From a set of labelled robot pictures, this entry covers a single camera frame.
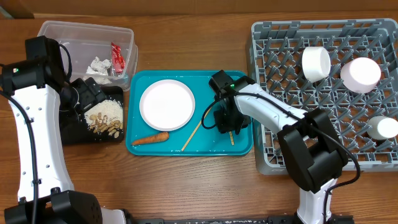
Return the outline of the white paper cup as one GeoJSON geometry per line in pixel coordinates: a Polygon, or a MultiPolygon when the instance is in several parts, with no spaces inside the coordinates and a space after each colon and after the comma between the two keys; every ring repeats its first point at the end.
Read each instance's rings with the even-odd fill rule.
{"type": "Polygon", "coordinates": [[[397,121],[393,118],[375,116],[367,124],[371,126],[367,133],[373,139],[385,140],[397,136],[397,121]]]}

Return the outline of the white bowl with food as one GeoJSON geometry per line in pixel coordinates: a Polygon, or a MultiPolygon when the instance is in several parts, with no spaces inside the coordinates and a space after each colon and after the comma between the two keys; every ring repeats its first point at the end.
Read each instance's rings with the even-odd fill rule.
{"type": "Polygon", "coordinates": [[[312,83],[329,76],[331,60],[324,47],[307,47],[302,54],[302,70],[305,78],[312,83]]]}

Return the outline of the white plate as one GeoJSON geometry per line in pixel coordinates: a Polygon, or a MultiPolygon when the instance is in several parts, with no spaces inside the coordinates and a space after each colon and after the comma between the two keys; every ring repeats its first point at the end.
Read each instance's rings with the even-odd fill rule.
{"type": "Polygon", "coordinates": [[[166,79],[145,89],[139,111],[150,127],[158,131],[175,131],[191,120],[195,106],[195,97],[186,84],[166,79]]]}

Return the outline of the rice and peanuts pile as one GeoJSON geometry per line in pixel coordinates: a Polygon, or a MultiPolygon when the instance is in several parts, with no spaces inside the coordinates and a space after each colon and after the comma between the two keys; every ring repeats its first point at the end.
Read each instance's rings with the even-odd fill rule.
{"type": "Polygon", "coordinates": [[[104,100],[84,113],[88,129],[117,139],[123,131],[123,108],[116,100],[104,100]]]}

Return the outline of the red snack wrapper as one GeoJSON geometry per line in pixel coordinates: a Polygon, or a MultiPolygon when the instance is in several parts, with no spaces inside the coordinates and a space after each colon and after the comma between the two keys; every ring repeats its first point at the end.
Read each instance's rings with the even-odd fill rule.
{"type": "Polygon", "coordinates": [[[120,46],[111,43],[111,61],[112,61],[112,73],[113,76],[119,76],[123,73],[125,67],[125,59],[121,54],[120,46]]]}

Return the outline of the wooden chopstick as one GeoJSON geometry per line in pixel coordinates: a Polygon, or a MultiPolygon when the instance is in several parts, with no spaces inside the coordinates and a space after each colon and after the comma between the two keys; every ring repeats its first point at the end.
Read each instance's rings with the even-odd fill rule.
{"type": "MultiPolygon", "coordinates": [[[[205,113],[204,118],[206,118],[206,116],[208,115],[208,113],[210,112],[211,109],[212,109],[212,107],[205,113]]],[[[189,138],[187,139],[187,141],[183,145],[183,147],[181,149],[182,152],[186,149],[186,147],[188,146],[189,142],[192,140],[192,138],[194,137],[195,133],[197,132],[197,130],[199,129],[199,127],[201,125],[202,125],[202,121],[199,121],[199,123],[197,124],[197,126],[195,127],[195,129],[193,130],[193,132],[191,133],[191,135],[189,136],[189,138]]]]}
{"type": "Polygon", "coordinates": [[[229,136],[230,136],[231,145],[234,146],[234,137],[232,131],[229,132],[229,136]]]}

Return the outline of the orange carrot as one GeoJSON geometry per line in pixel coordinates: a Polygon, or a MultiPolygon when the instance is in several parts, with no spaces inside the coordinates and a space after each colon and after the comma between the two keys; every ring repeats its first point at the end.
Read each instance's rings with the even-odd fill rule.
{"type": "Polygon", "coordinates": [[[169,133],[168,132],[161,132],[159,134],[155,134],[152,136],[148,136],[145,138],[137,139],[131,143],[132,146],[138,146],[138,145],[143,145],[143,144],[152,144],[152,143],[158,143],[158,142],[164,142],[169,139],[169,133]]]}

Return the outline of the white upturned bowl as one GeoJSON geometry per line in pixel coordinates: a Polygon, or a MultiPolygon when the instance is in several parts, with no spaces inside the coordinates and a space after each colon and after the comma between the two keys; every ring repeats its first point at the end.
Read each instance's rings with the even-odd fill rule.
{"type": "Polygon", "coordinates": [[[340,77],[348,90],[355,93],[369,93],[379,82],[381,69],[372,59],[359,57],[342,67],[340,77]]]}

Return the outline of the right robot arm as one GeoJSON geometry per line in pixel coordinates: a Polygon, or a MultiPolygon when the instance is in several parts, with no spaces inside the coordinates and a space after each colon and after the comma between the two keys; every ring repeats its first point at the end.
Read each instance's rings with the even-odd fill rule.
{"type": "Polygon", "coordinates": [[[233,80],[224,71],[209,81],[215,102],[215,127],[222,134],[239,134],[255,119],[276,134],[285,166],[300,188],[294,223],[329,223],[330,195],[348,163],[348,153],[328,115],[321,109],[305,111],[266,93],[253,79],[233,80]]]}

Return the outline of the white tissue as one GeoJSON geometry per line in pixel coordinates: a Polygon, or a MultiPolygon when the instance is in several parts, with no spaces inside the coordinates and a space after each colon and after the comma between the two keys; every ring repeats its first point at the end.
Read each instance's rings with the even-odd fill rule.
{"type": "Polygon", "coordinates": [[[111,61],[108,59],[101,61],[98,57],[95,57],[90,67],[99,74],[108,76],[108,69],[111,67],[111,61]]]}

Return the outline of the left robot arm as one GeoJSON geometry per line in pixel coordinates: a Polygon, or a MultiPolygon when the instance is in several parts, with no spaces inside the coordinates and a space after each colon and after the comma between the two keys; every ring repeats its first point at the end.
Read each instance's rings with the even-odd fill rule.
{"type": "Polygon", "coordinates": [[[77,192],[63,156],[61,121],[80,119],[106,94],[92,79],[72,80],[67,48],[45,36],[27,39],[26,59],[2,66],[1,95],[17,126],[21,177],[18,204],[6,223],[133,223],[125,209],[108,209],[77,192]]]}

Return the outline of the white napkin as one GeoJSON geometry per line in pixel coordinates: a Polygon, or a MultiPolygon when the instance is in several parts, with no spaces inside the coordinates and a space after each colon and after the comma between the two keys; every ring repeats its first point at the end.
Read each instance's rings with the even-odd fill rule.
{"type": "Polygon", "coordinates": [[[107,78],[108,71],[107,70],[94,70],[91,67],[88,67],[86,70],[86,76],[83,77],[83,80],[87,80],[88,78],[93,78],[97,84],[107,85],[110,84],[111,81],[107,78]]]}

